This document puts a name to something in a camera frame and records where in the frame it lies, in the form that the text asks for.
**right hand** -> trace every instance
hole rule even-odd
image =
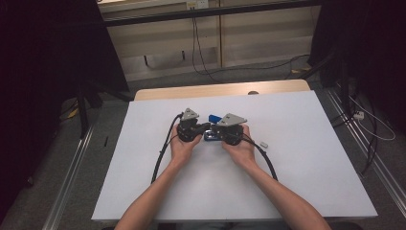
[[[247,125],[242,125],[242,127],[243,133],[245,134],[243,137],[246,139],[248,139],[248,137],[251,138],[250,128]],[[250,167],[257,165],[254,155],[254,146],[248,142],[241,140],[238,145],[231,146],[223,141],[221,142],[221,145],[230,153],[233,161],[244,170],[248,170]]]

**table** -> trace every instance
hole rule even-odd
[[[245,96],[250,91],[259,95]],[[281,80],[139,91],[128,108],[93,220],[119,219],[147,188],[167,127],[176,115],[172,113],[186,106],[200,113],[201,123],[211,112],[224,115],[218,113],[229,110],[247,118],[254,140],[269,145],[266,150],[280,182],[324,217],[377,215],[314,92],[303,80]],[[156,140],[159,145],[151,145]],[[256,159],[268,172],[258,152]],[[166,154],[158,174],[168,162]],[[196,146],[156,216],[160,221],[280,218],[218,142]]]

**left arm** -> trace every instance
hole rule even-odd
[[[172,137],[177,135],[176,126]],[[159,177],[127,208],[115,229],[147,229],[159,210],[176,175],[188,163],[192,150],[201,135],[192,142],[182,142],[175,137],[170,142],[171,160]]]

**forearm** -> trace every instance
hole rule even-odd
[[[245,170],[292,229],[330,229],[313,206],[273,179],[256,163],[246,166]]]
[[[147,229],[180,168],[170,162],[155,182],[128,207],[116,229]]]

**white tabletop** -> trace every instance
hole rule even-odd
[[[119,219],[149,185],[174,116],[190,107],[208,116],[234,113],[248,120],[282,184],[324,217],[373,217],[372,203],[315,93],[227,96],[132,102],[104,181],[93,220]],[[161,163],[168,164],[170,149]],[[259,165],[266,162],[256,152]],[[202,141],[175,179],[158,220],[259,220],[281,216],[218,142]]]

